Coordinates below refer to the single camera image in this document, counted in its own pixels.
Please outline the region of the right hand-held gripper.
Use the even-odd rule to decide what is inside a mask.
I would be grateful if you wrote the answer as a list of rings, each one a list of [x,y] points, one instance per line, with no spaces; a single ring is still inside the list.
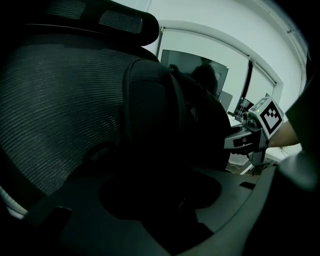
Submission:
[[[253,145],[249,160],[253,166],[264,164],[271,137],[284,122],[284,113],[272,97],[263,97],[242,115],[242,124],[231,127],[223,149],[237,153]]]

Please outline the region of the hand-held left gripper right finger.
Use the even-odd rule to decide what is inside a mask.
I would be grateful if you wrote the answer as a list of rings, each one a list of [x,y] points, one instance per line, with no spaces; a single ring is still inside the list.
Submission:
[[[257,177],[198,168],[197,171],[216,179],[221,185],[221,194],[216,201],[207,208],[196,210],[199,222],[214,233],[228,231],[247,236],[266,201],[275,169],[274,166],[266,168]]]

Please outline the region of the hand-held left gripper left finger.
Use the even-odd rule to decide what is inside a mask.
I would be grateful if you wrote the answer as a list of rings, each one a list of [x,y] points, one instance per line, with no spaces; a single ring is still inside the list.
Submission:
[[[66,256],[168,256],[139,219],[109,212],[101,192],[118,189],[114,174],[87,175],[67,181],[60,189],[34,205],[24,221],[52,246],[51,252]]]

